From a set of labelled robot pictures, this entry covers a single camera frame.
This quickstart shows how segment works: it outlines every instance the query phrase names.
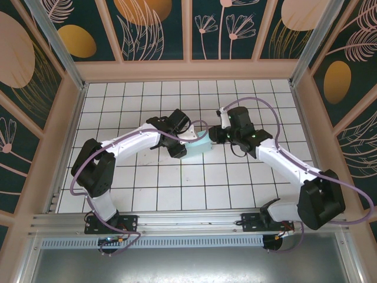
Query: black grid line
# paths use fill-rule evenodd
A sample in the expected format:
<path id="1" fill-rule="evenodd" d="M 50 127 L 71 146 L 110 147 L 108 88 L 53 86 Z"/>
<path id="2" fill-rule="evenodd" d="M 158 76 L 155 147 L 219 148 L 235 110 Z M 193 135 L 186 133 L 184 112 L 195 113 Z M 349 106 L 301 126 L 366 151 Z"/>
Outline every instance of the black grid line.
<path id="1" fill-rule="evenodd" d="M 200 102 L 200 97 L 203 97 L 203 96 L 206 96 L 206 95 L 217 95 L 217 101 L 218 101 L 218 103 L 220 104 L 220 98 L 221 99 L 225 99 L 225 101 L 228 99 L 228 98 L 226 98 L 226 97 L 220 97 L 220 94 L 219 94 L 219 85 L 218 85 L 218 80 L 216 80 L 215 81 L 216 82 L 216 87 L 217 87 L 217 93 L 208 93 L 208 94 L 200 94 L 199 93 L 199 81 L 196 81 L 196 83 L 195 84 L 197 84 L 197 89 L 198 89 L 198 93 L 195 93 L 195 94 L 182 94 L 182 89 L 181 89 L 181 81 L 179 82 L 179 94 L 173 94 L 173 95 L 162 95 L 162 88 L 163 88 L 163 83 L 161 82 L 161 95 L 159 96 L 160 97 L 160 108 L 159 109 L 156 109 L 156 110 L 143 110 L 143 98 L 144 98 L 144 83 L 143 83 L 143 86 L 142 86 L 142 93 L 141 93 L 141 96 L 126 96 L 125 95 L 125 88 L 126 88 L 126 83 L 124 84 L 124 88 L 123 88 L 123 99 L 122 99 L 122 102 L 121 102 L 121 109 L 120 109 L 120 111 L 106 111 L 106 113 L 119 113 L 120 114 L 120 116 L 119 116 L 119 124 L 118 124 L 118 127 L 116 128 L 103 128 L 103 129 L 106 129 L 106 130 L 110 130 L 110 129 L 113 129 L 113 130 L 117 130 L 117 134 L 118 134 L 118 136 L 119 136 L 119 133 L 120 133 L 120 131 L 121 131 L 121 129 L 122 130 L 124 130 L 124 129 L 130 129 L 130 131 L 132 131 L 132 130 L 134 130 L 135 129 L 135 127 L 122 127 L 121 128 L 121 115 L 123 114 L 123 112 L 125 112 L 125 113 L 132 113 L 132 112 L 136 112 L 136 113 L 140 113 L 140 116 L 139 116 L 139 118 L 138 118 L 138 121 L 139 121 L 139 125 L 141 124 L 141 119 L 142 119 L 142 114 L 144 113 L 144 116 L 148 116 L 148 112 L 158 112 L 158 113 L 160 113 L 160 116 L 162 115 L 162 113 L 163 112 L 167 112 L 167 111 L 174 111 L 174 109 L 171 109 L 171 110 L 163 110 L 163 100 L 162 100 L 162 98 L 163 97 L 165 97 L 165 96 L 168 96 L 168 97 L 172 97 L 172 96 L 176 96 L 176 97 L 179 97 L 179 105 L 180 105 L 180 108 L 182 108 L 182 97 L 183 96 L 185 96 L 185 95 L 188 95 L 188 96 L 198 96 L 198 98 L 199 98 L 199 108 L 195 108 L 195 109 L 192 109 L 192 110 L 183 110 L 183 112 L 185 112 L 185 111 L 199 111 L 199 118 L 200 119 L 202 119 L 202 117 L 203 117 L 203 110 L 209 110 L 209 111 L 211 111 L 211 110 L 217 110 L 217 108 L 215 108 L 215 107 L 211 107 L 211 108 L 213 108 L 213 109 L 201 109 L 201 102 Z M 250 95 L 251 96 L 258 96 L 258 94 L 260 94 L 260 93 L 262 93 L 262 92 L 258 92 L 258 93 L 256 93 L 256 91 L 255 91 L 255 86 L 254 86 L 254 81 L 252 81 L 252 80 L 250 80 L 250 88 L 251 88 L 251 86 L 253 86 L 253 88 L 254 88 L 254 90 L 250 90 Z M 234 88 L 235 88 L 235 90 L 236 90 L 236 93 L 235 93 L 235 95 L 236 95 L 236 97 L 237 97 L 237 99 L 238 98 L 240 98 L 240 94 L 242 94 L 243 95 L 243 97 L 245 96 L 245 93 L 239 93 L 239 91 L 238 91 L 238 89 L 237 89 L 237 84 L 236 84 L 236 80 L 233 80 L 233 84 L 234 84 Z M 77 128 L 77 130 L 76 130 L 76 136 L 75 136 L 75 140 L 74 140 L 74 144 L 73 144 L 73 147 L 72 147 L 72 152 L 71 152 L 71 155 L 70 155 L 70 160 L 69 160 L 69 162 L 71 162 L 71 159 L 72 159 L 72 157 L 73 157 L 73 149 L 79 149 L 80 148 L 80 146 L 77 146 L 76 145 L 76 143 L 77 143 L 77 136 L 78 136 L 78 133 L 80 132 L 80 130 L 96 130 L 97 131 L 97 134 L 96 134 L 96 137 L 98 138 L 98 135 L 99 135 L 99 130 L 100 129 L 102 129 L 102 127 L 100 126 L 100 124 L 101 124 L 101 119 L 102 119 L 102 113 L 103 113 L 103 109 L 104 109 L 104 103 L 105 103 L 105 98 L 106 98 L 106 92 L 107 92 L 107 88 L 108 88 L 108 84 L 106 84 L 106 86 L 105 86 L 105 94 L 103 95 L 103 96 L 96 96 L 96 97 L 93 97 L 93 98 L 103 98 L 103 101 L 102 101 L 102 109 L 101 109 L 101 112 L 85 112 L 85 114 L 88 114 L 88 113 L 99 113 L 100 114 L 100 121 L 99 121 L 99 123 L 98 123 L 98 127 L 97 128 L 93 128 L 93 129 L 85 129 L 85 128 L 82 128 L 82 129 L 79 129 L 79 128 Z M 282 117 L 281 117 L 281 113 L 280 113 L 280 111 L 279 111 L 279 109 L 283 109 L 283 108 L 295 108 L 296 109 L 296 107 L 279 107 L 279 104 L 278 104 L 278 102 L 277 102 L 277 96 L 276 96 L 276 93 L 275 93 L 275 90 L 273 89 L 273 92 L 272 93 L 270 93 L 270 94 L 272 94 L 272 95 L 274 95 L 274 100 L 275 100 L 275 102 L 276 102 L 276 107 L 274 107 L 274 109 L 275 110 L 277 110 L 278 112 L 279 112 L 279 117 L 280 117 L 280 121 L 282 120 Z M 138 110 L 132 110 L 132 111 L 123 111 L 123 107 L 124 107 L 124 103 L 126 103 L 125 101 L 124 101 L 124 98 L 125 97 L 141 97 L 141 101 L 140 101 L 140 111 L 138 111 Z M 258 109 L 258 111 L 259 111 L 259 117 L 260 117 L 260 120 L 261 120 L 261 124 L 255 124 L 255 126 L 262 126 L 262 127 L 264 127 L 264 126 L 266 126 L 266 125 L 276 125 L 276 124 L 270 124 L 270 123 L 264 123 L 263 121 L 262 121 L 262 115 L 261 115 L 261 111 L 260 111 L 260 106 L 258 105 L 258 103 L 257 103 L 257 106 L 256 107 L 247 107 L 248 109 L 252 109 L 252 110 L 255 110 L 255 109 Z M 81 123 L 81 120 L 82 120 L 82 113 L 81 113 L 81 115 L 80 115 L 80 121 L 79 121 L 79 125 L 80 125 L 80 123 Z M 294 145 L 294 143 L 297 143 L 297 142 L 300 142 L 300 143 L 304 143 L 304 142 L 306 142 L 306 140 L 300 140 L 300 141 L 296 141 L 296 140 L 294 140 L 294 141 L 289 141 L 288 140 L 288 138 L 287 138 L 287 135 L 286 135 L 286 133 L 285 133 L 285 131 L 284 131 L 284 125 L 288 125 L 288 124 L 300 124 L 300 123 L 281 123 L 281 125 L 282 125 L 282 130 L 283 130 L 283 132 L 284 132 L 284 135 L 285 135 L 285 138 L 286 138 L 286 141 L 284 141 L 284 143 L 286 143 L 287 144 L 287 148 L 288 148 L 288 151 L 290 151 L 290 146 L 293 146 Z M 180 193 L 181 193 L 181 196 L 180 196 L 180 203 L 181 203 L 181 206 L 180 206 L 180 209 L 181 210 L 183 210 L 183 188 L 184 187 L 203 187 L 204 188 L 204 200 L 205 200 L 205 206 L 206 206 L 206 209 L 207 209 L 207 192 L 206 192 L 206 187 L 210 187 L 210 186 L 225 186 L 225 185 L 228 185 L 228 190 L 229 190 L 229 202 L 230 202 L 230 207 L 232 207 L 232 198 L 231 198 L 231 194 L 230 194 L 230 185 L 229 185 L 229 173 L 228 173 L 228 168 L 227 168 L 227 157 L 226 157 L 226 150 L 225 150 L 225 146 L 229 146 L 229 144 L 225 144 L 224 146 L 223 146 L 223 151 L 224 151 L 224 162 L 216 162 L 216 163 L 206 163 L 205 162 L 205 160 L 204 160 L 204 155 L 202 154 L 202 157 L 201 157 L 201 161 L 199 161 L 199 162 L 201 162 L 201 163 L 190 163 L 190 164 L 187 164 L 187 165 L 202 165 L 203 166 L 203 180 L 204 180 L 204 185 L 187 185 L 187 186 L 185 186 L 185 185 L 183 185 L 183 180 L 182 180 L 182 177 L 183 177 L 183 174 L 182 174 L 182 165 L 183 165 L 183 162 L 180 160 L 179 161 L 179 163 L 177 162 L 176 164 L 160 164 L 160 161 L 161 161 L 161 158 L 160 158 L 160 149 L 158 150 L 158 163 L 157 163 L 157 186 L 153 186 L 153 187 L 138 187 L 138 189 L 144 189 L 144 188 L 149 188 L 149 189 L 151 189 L 151 188 L 153 188 L 153 189 L 156 189 L 156 194 L 157 194 L 157 200 L 156 200 L 156 210 L 158 209 L 158 189 L 159 188 L 161 188 L 161 187 L 166 187 L 166 186 L 159 186 L 158 185 L 158 181 L 159 181 L 159 172 L 160 172 L 160 166 L 177 166 L 177 165 L 180 165 Z M 249 166 L 249 164 L 252 164 L 252 163 L 259 163 L 259 162 L 255 162 L 256 160 L 250 160 L 250 158 L 252 158 L 251 156 L 249 157 L 249 156 L 247 156 L 247 164 L 248 164 L 248 166 Z M 133 211 L 134 210 L 134 193 L 135 193 L 135 182 L 136 182 L 136 169 L 138 168 L 138 167 L 142 167 L 142 166 L 155 166 L 155 165 L 142 165 L 142 166 L 138 166 L 137 165 L 137 160 L 138 160 L 138 156 L 136 156 L 136 158 L 135 158 L 135 165 L 125 165 L 125 166 L 118 166 L 118 167 L 133 167 L 135 170 L 134 170 L 134 186 L 133 187 L 123 187 L 123 188 L 113 188 L 113 189 L 133 189 L 133 195 L 132 195 L 132 202 L 131 202 L 131 211 Z M 206 169 L 206 165 L 207 164 L 224 164 L 225 165 L 225 167 L 226 167 L 226 172 L 227 172 L 227 184 L 225 184 L 225 182 L 223 183 L 223 184 L 221 184 L 221 185 L 207 185 L 206 184 L 206 180 L 205 180 L 205 178 L 206 178 L 206 173 L 205 173 L 205 169 Z M 232 163 L 229 163 L 229 164 L 245 164 L 245 162 L 232 162 Z M 67 166 L 67 168 L 68 168 L 68 170 L 67 170 L 67 174 L 65 175 L 65 180 L 64 180 L 64 186 L 63 186 L 63 188 L 62 188 L 62 190 L 61 190 L 61 192 L 63 192 L 64 190 L 68 190 L 69 188 L 65 188 L 65 187 L 67 187 L 67 185 L 66 185 L 66 182 L 67 182 L 67 179 L 68 179 L 68 174 L 69 174 L 69 169 L 70 169 L 70 164 L 68 164 L 68 166 Z M 274 174 L 274 171 L 271 169 L 271 171 L 272 171 L 272 176 L 273 176 L 273 178 L 271 179 L 271 181 L 269 182 L 269 183 L 261 183 L 261 184 L 259 184 L 259 183 L 253 183 L 253 179 L 252 179 L 252 174 L 251 174 L 251 172 L 250 172 L 250 167 L 249 167 L 249 175 L 250 175 L 250 183 L 246 183 L 246 184 L 236 184 L 236 185 L 234 185 L 234 186 L 251 186 L 252 187 L 252 193 L 253 193 L 253 199 L 254 199 L 254 206 L 256 207 L 256 197 L 255 197 L 255 193 L 254 193 L 254 188 L 253 188 L 253 185 L 272 185 L 272 184 L 274 184 L 274 186 L 275 186 L 275 189 L 276 189 L 276 194 L 278 194 L 278 192 L 277 192 L 277 186 L 276 186 L 276 176 L 275 176 L 275 174 Z M 288 182 L 282 182 L 283 180 L 279 180 L 279 182 L 278 182 L 278 184 L 282 184 L 282 183 L 288 183 Z"/>
<path id="2" fill-rule="evenodd" d="M 216 81 L 216 88 L 217 88 L 217 93 L 219 93 L 219 86 L 217 85 L 217 81 Z M 217 95 L 217 100 L 219 101 L 219 106 L 220 105 L 220 97 L 219 95 Z M 229 206 L 230 208 L 232 208 L 232 198 L 230 197 L 230 188 L 229 188 L 229 176 L 228 176 L 228 166 L 227 166 L 227 163 L 226 163 L 226 153 L 225 153 L 225 145 L 223 145 L 223 150 L 224 150 L 224 160 L 225 160 L 225 171 L 226 171 L 226 180 L 227 180 L 227 183 L 228 183 L 228 194 L 229 194 Z"/>
<path id="3" fill-rule="evenodd" d="M 163 83 L 161 82 L 161 91 L 160 91 L 160 94 L 161 94 L 161 98 L 160 98 L 160 117 L 161 117 L 161 109 L 162 109 L 162 106 L 163 106 L 163 96 L 162 96 L 162 93 L 163 93 Z M 160 162 L 159 161 L 159 158 L 160 158 L 160 148 L 157 149 L 158 150 L 158 158 L 157 158 L 157 188 L 156 188 L 156 211 L 158 210 L 158 176 L 160 174 Z"/>
<path id="4" fill-rule="evenodd" d="M 200 123 L 200 130 L 203 131 L 202 123 Z M 204 168 L 204 154 L 201 154 L 201 158 L 203 159 L 203 182 L 204 182 L 204 200 L 206 201 L 206 209 L 207 209 L 207 190 L 206 190 L 206 170 Z"/>
<path id="5" fill-rule="evenodd" d="M 144 82 L 143 82 L 143 87 L 141 89 L 141 93 L 144 92 Z M 141 96 L 141 103 L 140 103 L 140 117 L 139 117 L 139 125 L 141 123 L 141 109 L 143 108 L 143 97 Z M 136 158 L 135 158 L 135 173 L 134 173 L 134 187 L 133 187 L 133 193 L 132 193 L 132 202 L 131 202 L 131 211 L 134 211 L 134 198 L 135 198 L 135 182 L 136 182 L 136 168 L 137 168 L 137 157 L 138 154 L 136 153 Z"/>
<path id="6" fill-rule="evenodd" d="M 181 82 L 179 82 L 179 109 L 182 109 Z M 183 197 L 182 197 L 183 191 L 182 191 L 182 160 L 181 159 L 179 160 L 179 165 L 180 165 L 180 174 L 181 174 L 180 180 L 181 180 L 181 210 L 182 210 L 183 209 Z"/>

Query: aluminum frame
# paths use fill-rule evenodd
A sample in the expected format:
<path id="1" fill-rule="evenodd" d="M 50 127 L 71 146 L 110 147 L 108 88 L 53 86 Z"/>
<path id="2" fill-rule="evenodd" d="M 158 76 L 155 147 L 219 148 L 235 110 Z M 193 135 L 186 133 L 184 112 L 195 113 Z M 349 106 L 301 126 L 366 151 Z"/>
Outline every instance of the aluminum frame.
<path id="1" fill-rule="evenodd" d="M 301 80 L 307 67 L 310 64 L 310 61 L 316 54 L 322 41 L 325 39 L 326 34 L 330 30 L 333 20 L 336 18 L 337 14 L 342 8 L 343 3 L 344 0 L 329 1 L 321 19 L 319 20 L 316 28 L 314 29 L 307 44 L 304 47 L 304 50 L 301 53 L 295 69 L 293 70 L 291 76 L 292 86 L 295 86 Z"/>

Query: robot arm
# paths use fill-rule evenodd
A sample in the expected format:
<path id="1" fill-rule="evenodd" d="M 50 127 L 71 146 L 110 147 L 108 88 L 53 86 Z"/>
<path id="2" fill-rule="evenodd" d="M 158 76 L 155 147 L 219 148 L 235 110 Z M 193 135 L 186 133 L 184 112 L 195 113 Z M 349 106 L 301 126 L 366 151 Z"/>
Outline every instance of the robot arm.
<path id="1" fill-rule="evenodd" d="M 264 130 L 255 130 L 245 107 L 235 107 L 228 111 L 217 111 L 221 126 L 210 128 L 213 142 L 231 142 L 255 159 L 267 163 L 284 176 L 294 187 L 295 193 L 273 199 L 260 209 L 260 216 L 268 225 L 271 221 L 302 221 L 311 229 L 319 229 L 345 210 L 340 185 L 322 180 L 307 171 L 320 173 L 321 170 L 302 162 L 285 149 L 276 147 L 272 135 Z M 288 161 L 284 152 L 301 164 L 306 170 Z M 321 174 L 338 178 L 328 170 Z"/>
<path id="2" fill-rule="evenodd" d="M 119 214 L 111 200 L 110 187 L 113 182 L 114 169 L 119 160 L 126 159 L 143 149 L 155 149 L 160 146 L 166 147 L 171 157 L 180 158 L 187 153 L 183 142 L 163 136 L 158 132 L 141 132 L 141 130 L 158 129 L 182 139 L 196 139 L 197 135 L 193 125 L 189 125 L 186 131 L 182 131 L 187 123 L 190 123 L 189 118 L 182 111 L 176 109 L 169 117 L 150 118 L 141 127 L 116 139 L 101 143 L 90 139 L 84 143 L 72 167 L 71 174 L 73 176 L 81 165 L 100 148 L 113 144 L 126 135 L 140 132 L 140 134 L 126 138 L 99 154 L 95 160 L 86 165 L 77 179 L 77 183 L 86 190 L 94 209 L 103 220 L 111 226 L 117 226 Z"/>

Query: metal plate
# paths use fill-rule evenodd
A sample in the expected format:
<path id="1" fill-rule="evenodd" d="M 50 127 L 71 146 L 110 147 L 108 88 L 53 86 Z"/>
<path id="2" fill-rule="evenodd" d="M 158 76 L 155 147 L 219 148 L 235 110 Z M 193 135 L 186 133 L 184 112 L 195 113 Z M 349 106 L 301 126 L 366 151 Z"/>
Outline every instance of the metal plate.
<path id="1" fill-rule="evenodd" d="M 121 215 L 119 217 L 118 227 L 121 229 L 124 225 L 127 231 L 135 232 L 137 229 L 137 218 L 137 215 Z M 87 217 L 84 233 L 87 235 L 120 234 L 119 232 L 104 226 L 95 216 Z"/>

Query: grid tile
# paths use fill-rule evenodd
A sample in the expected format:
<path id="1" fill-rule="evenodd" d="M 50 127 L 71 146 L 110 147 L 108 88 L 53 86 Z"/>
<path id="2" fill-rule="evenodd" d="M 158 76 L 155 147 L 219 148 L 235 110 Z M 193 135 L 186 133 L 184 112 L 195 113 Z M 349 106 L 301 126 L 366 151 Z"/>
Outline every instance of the grid tile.
<path id="1" fill-rule="evenodd" d="M 158 186 L 176 187 L 181 185 L 181 166 L 160 166 L 158 168 Z"/>
<path id="2" fill-rule="evenodd" d="M 228 186 L 206 187 L 207 209 L 230 208 Z"/>
<path id="3" fill-rule="evenodd" d="M 238 98 L 258 97 L 277 110 L 283 122 L 279 143 L 312 164 L 309 148 L 285 80 L 166 81 L 90 84 L 70 154 L 72 166 L 86 140 L 109 140 L 129 133 L 151 117 L 169 116 L 182 109 L 191 121 L 220 124 L 216 115 Z M 275 117 L 254 100 L 239 103 L 249 109 L 256 129 L 277 132 Z M 239 146 L 235 154 L 243 156 Z M 294 188 L 287 180 L 251 156 L 237 157 L 230 144 L 186 159 L 172 159 L 166 148 L 145 149 L 126 159 L 117 158 L 111 197 L 122 212 L 260 207 Z M 58 212 L 87 212 L 83 198 L 72 197 L 70 168 L 65 172 Z M 76 183 L 74 189 L 80 190 Z"/>
<path id="4" fill-rule="evenodd" d="M 173 94 L 180 94 L 180 83 L 179 81 L 163 81 L 163 96 L 170 96 Z"/>
<path id="5" fill-rule="evenodd" d="M 232 208 L 255 208 L 251 185 L 229 186 Z"/>
<path id="6" fill-rule="evenodd" d="M 290 93 L 287 80 L 271 80 L 272 88 L 275 93 Z"/>
<path id="7" fill-rule="evenodd" d="M 199 94 L 198 81 L 181 81 L 181 94 Z"/>
<path id="8" fill-rule="evenodd" d="M 158 167 L 138 166 L 135 174 L 135 187 L 157 187 Z"/>
<path id="9" fill-rule="evenodd" d="M 181 210 L 181 187 L 159 187 L 157 210 Z"/>
<path id="10" fill-rule="evenodd" d="M 217 81 L 217 89 L 220 93 L 236 93 L 234 81 Z"/>
<path id="11" fill-rule="evenodd" d="M 254 84 L 252 80 L 236 80 L 237 93 L 255 93 Z"/>
<path id="12" fill-rule="evenodd" d="M 161 98 L 161 110 L 179 109 L 181 107 L 180 96 L 162 96 Z"/>
<path id="13" fill-rule="evenodd" d="M 161 96 L 143 96 L 141 111 L 161 110 Z"/>
<path id="14" fill-rule="evenodd" d="M 122 111 L 140 111 L 141 96 L 125 96 L 123 97 Z"/>
<path id="15" fill-rule="evenodd" d="M 182 110 L 197 110 L 199 107 L 199 96 L 181 96 Z"/>
<path id="16" fill-rule="evenodd" d="M 296 107 L 292 93 L 275 93 L 278 107 Z"/>
<path id="17" fill-rule="evenodd" d="M 108 83 L 105 96 L 123 96 L 125 83 Z"/>
<path id="18" fill-rule="evenodd" d="M 102 112 L 119 112 L 122 109 L 123 97 L 106 97 Z"/>
<path id="19" fill-rule="evenodd" d="M 182 186 L 203 186 L 203 165 L 182 165 Z"/>
<path id="20" fill-rule="evenodd" d="M 119 128 L 120 112 L 103 112 L 101 114 L 100 129 Z"/>
<path id="21" fill-rule="evenodd" d="M 219 109 L 219 98 L 217 94 L 200 96 L 200 109 Z"/>
<path id="22" fill-rule="evenodd" d="M 228 185 L 225 164 L 205 164 L 204 177 L 208 185 Z"/>
<path id="23" fill-rule="evenodd" d="M 103 102 L 103 97 L 88 97 L 85 99 L 82 112 L 101 112 Z"/>
<path id="24" fill-rule="evenodd" d="M 199 81 L 200 94 L 217 94 L 216 81 Z"/>
<path id="25" fill-rule="evenodd" d="M 206 192 L 204 187 L 182 187 L 182 209 L 206 209 Z"/>
<path id="26" fill-rule="evenodd" d="M 157 188 L 134 189 L 133 211 L 155 211 L 157 209 Z"/>
<path id="27" fill-rule="evenodd" d="M 227 164 L 226 167 L 230 185 L 251 184 L 249 167 L 246 163 Z"/>
<path id="28" fill-rule="evenodd" d="M 141 96 L 143 94 L 143 83 L 126 83 L 124 96 Z"/>
<path id="29" fill-rule="evenodd" d="M 107 84 L 90 84 L 87 97 L 104 97 Z"/>
<path id="30" fill-rule="evenodd" d="M 253 185 L 253 192 L 257 208 L 277 198 L 275 184 Z"/>
<path id="31" fill-rule="evenodd" d="M 253 80 L 256 93 L 273 93 L 270 80 Z"/>
<path id="32" fill-rule="evenodd" d="M 149 81 L 144 83 L 144 96 L 160 96 L 161 95 L 161 81 Z"/>

